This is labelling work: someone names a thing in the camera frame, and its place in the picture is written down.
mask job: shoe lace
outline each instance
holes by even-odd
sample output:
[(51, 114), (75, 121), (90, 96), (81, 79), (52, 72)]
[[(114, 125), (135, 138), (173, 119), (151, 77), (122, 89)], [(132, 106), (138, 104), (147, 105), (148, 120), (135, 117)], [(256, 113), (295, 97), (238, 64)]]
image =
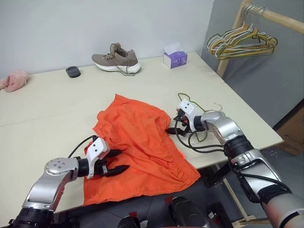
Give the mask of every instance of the shoe lace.
[(106, 60), (110, 60), (117, 68), (117, 71), (122, 73), (124, 76), (134, 76), (136, 73), (129, 73), (128, 72), (128, 68), (130, 66), (130, 60), (128, 60), (128, 66), (125, 68), (125, 71), (124, 72), (121, 68), (119, 68), (119, 66), (113, 61), (113, 58), (115, 56), (115, 53), (108, 53), (106, 55), (103, 55), (103, 58), (105, 58)]

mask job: clothes hanger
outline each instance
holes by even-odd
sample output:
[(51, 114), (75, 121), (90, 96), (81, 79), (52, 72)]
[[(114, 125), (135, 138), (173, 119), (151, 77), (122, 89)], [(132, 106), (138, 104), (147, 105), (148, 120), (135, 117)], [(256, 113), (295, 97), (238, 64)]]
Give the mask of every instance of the clothes hanger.
[(226, 31), (223, 35), (220, 35), (220, 34), (216, 34), (214, 36), (212, 36), (208, 41), (207, 41), (207, 48), (209, 49), (210, 45), (212, 45), (212, 43), (217, 40), (217, 39), (225, 39), (229, 34), (235, 32), (235, 31), (238, 31), (240, 29), (243, 29), (244, 27), (244, 24), (245, 22), (243, 22), (243, 25), (239, 28), (235, 28), (235, 29), (232, 29), (232, 30), (229, 30), (229, 31)]
[[(254, 7), (256, 7), (256, 6), (254, 6), (254, 5), (249, 5), (249, 6), (245, 9), (245, 18), (246, 18), (246, 19), (248, 19), (248, 12), (249, 12), (251, 9), (253, 9)], [(254, 29), (257, 29), (256, 26), (253, 27), (255, 21), (254, 21), (251, 17), (250, 17), (250, 19), (251, 19), (250, 21), (252, 22), (251, 25), (250, 25), (250, 28), (249, 28), (248, 30), (244, 31), (243, 33), (240, 33), (238, 36), (234, 37), (233, 39), (230, 39), (229, 42), (228, 42), (228, 44), (232, 44), (232, 43), (234, 43), (236, 40), (240, 39), (241, 37), (245, 37), (246, 35), (249, 35), (249, 34), (255, 32)]]
[[(258, 33), (257, 27), (259, 27), (259, 16), (265, 11), (265, 8), (259, 8), (256, 6), (249, 6), (245, 9), (246, 15), (249, 10), (255, 11), (257, 10), (255, 16), (254, 23), (258, 26), (255, 27), (253, 32), (249, 35), (244, 36), (244, 34), (235, 37), (230, 40), (231, 47), (225, 46), (223, 48), (218, 49), (216, 52), (216, 57), (221, 59), (224, 55), (222, 53), (228, 53), (225, 56), (246, 56), (246, 55), (252, 55), (254, 54), (260, 54), (260, 53), (273, 53), (274, 49), (277, 46), (277, 40), (275, 38), (271, 38), (266, 33)], [(253, 45), (237, 45), (237, 43), (241, 42), (242, 40), (245, 40), (249, 37), (258, 38), (259, 40), (264, 40), (265, 43), (257, 43)]]
[(239, 36), (240, 34), (246, 34), (246, 32), (249, 32), (249, 30), (248, 30), (248, 24), (246, 24), (245, 22), (247, 21), (247, 9), (248, 8), (251, 8), (251, 7), (253, 7), (253, 6), (251, 6), (251, 5), (246, 5), (245, 7), (244, 7), (244, 9), (243, 9), (243, 17), (244, 17), (244, 22), (243, 22), (243, 25), (242, 25), (242, 27), (240, 27), (240, 28), (237, 28), (237, 29), (233, 29), (232, 31), (233, 32), (231, 32), (231, 33), (229, 33), (227, 36), (226, 36), (226, 39), (215, 39), (212, 43), (211, 43), (211, 45), (210, 45), (210, 47), (209, 47), (209, 52), (211, 53), (211, 54), (215, 54), (216, 53), (216, 51), (218, 50), (218, 48), (219, 47), (222, 47), (222, 46), (224, 46), (225, 44), (223, 44), (223, 43), (225, 43), (225, 42), (227, 42), (229, 39), (231, 39), (232, 37), (234, 37), (234, 36)]
[(224, 42), (219, 42), (218, 43), (219, 46), (213, 47), (212, 54), (214, 54), (217, 57), (218, 56), (218, 51), (221, 50), (223, 47), (229, 45), (229, 42), (231, 42), (232, 39), (239, 38), (239, 37), (242, 37), (242, 36), (250, 33), (251, 29), (252, 29), (252, 25), (247, 30), (240, 31), (240, 32), (230, 36), (229, 39), (225, 40)]

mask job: white wall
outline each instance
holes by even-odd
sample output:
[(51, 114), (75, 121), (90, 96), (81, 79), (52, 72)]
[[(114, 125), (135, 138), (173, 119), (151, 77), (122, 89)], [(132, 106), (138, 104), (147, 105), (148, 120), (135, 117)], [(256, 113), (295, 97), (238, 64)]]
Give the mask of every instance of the white wall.
[(1, 0), (0, 78), (91, 65), (111, 43), (138, 58), (179, 41), (201, 54), (213, 0)]

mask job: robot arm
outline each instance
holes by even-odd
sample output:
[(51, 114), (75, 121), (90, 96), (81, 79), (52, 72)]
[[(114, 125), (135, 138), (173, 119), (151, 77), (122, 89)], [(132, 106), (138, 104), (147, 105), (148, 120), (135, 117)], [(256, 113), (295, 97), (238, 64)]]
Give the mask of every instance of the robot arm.
[(251, 202), (261, 204), (273, 227), (304, 227), (303, 199), (281, 182), (276, 171), (232, 119), (223, 112), (211, 112), (189, 119), (191, 122), (190, 126), (196, 130), (214, 133), (246, 196)]
[(56, 158), (46, 163), (42, 176), (29, 191), (19, 215), (10, 221), (12, 228), (48, 228), (53, 221), (65, 185), (77, 177), (94, 175), (115, 176), (129, 168), (120, 165), (107, 169), (106, 157), (119, 155), (118, 150), (110, 150), (108, 144), (95, 136), (88, 147), (86, 158)]

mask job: pink towel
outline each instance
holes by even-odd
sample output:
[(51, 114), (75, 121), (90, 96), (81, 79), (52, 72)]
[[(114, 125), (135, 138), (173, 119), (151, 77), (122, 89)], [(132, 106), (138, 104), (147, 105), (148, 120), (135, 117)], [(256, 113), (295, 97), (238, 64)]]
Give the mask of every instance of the pink towel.
[(0, 89), (5, 89), (6, 92), (13, 92), (23, 87), (29, 75), (25, 71), (14, 70), (6, 78), (0, 79)]

